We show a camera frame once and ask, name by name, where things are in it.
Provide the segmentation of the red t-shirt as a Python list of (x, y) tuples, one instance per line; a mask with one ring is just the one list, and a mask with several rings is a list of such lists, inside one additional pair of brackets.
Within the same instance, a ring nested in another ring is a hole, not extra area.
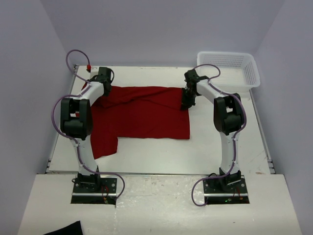
[(91, 148), (94, 159), (115, 154), (119, 138), (190, 138), (183, 91), (173, 87), (118, 87), (92, 105)]

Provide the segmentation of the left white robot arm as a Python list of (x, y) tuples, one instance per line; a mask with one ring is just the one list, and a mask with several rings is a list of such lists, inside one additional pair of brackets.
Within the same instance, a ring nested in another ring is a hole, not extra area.
[(79, 94), (61, 100), (61, 132), (70, 139), (79, 165), (75, 184), (90, 192), (97, 192), (102, 186), (99, 168), (91, 149), (91, 107), (98, 98), (110, 94), (113, 79), (112, 69), (100, 67), (98, 72), (91, 74)]

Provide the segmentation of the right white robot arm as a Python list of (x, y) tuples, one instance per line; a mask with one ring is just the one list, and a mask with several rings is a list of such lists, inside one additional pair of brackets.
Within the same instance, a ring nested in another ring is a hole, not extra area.
[(195, 69), (185, 74), (186, 87), (182, 89), (181, 110), (195, 105), (197, 96), (203, 96), (213, 104), (213, 123), (222, 144), (222, 161), (219, 175), (209, 180), (223, 192), (230, 192), (241, 180), (238, 164), (238, 139), (246, 126), (246, 112), (240, 95), (230, 94), (215, 87), (207, 76), (199, 76)]

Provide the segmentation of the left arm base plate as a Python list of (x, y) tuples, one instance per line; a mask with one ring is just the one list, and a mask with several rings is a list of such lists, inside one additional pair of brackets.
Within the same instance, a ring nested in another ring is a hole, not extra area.
[(72, 182), (71, 204), (116, 205), (116, 178), (78, 174)]

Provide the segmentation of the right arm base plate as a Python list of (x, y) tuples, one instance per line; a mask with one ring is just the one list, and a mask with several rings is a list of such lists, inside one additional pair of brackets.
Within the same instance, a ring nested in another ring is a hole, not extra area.
[(221, 179), (203, 181), (205, 205), (249, 204), (246, 181), (241, 171)]

